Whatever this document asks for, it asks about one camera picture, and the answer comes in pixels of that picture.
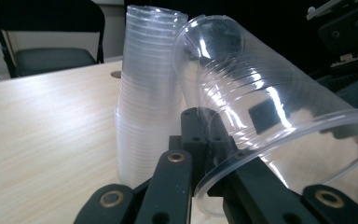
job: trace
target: white wall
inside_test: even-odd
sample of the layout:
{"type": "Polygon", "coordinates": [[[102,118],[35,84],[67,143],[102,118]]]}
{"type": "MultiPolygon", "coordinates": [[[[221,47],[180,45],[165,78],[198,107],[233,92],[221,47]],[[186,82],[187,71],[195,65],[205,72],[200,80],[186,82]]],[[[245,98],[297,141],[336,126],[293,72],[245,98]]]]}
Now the white wall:
{"type": "MultiPolygon", "coordinates": [[[[103,36],[104,58],[108,59],[121,56],[124,45],[125,17],[124,6],[117,0],[103,0],[100,7],[105,15],[105,33],[103,36]]],[[[0,49],[0,79],[8,79],[7,66],[3,60],[2,50],[0,49]]]]}

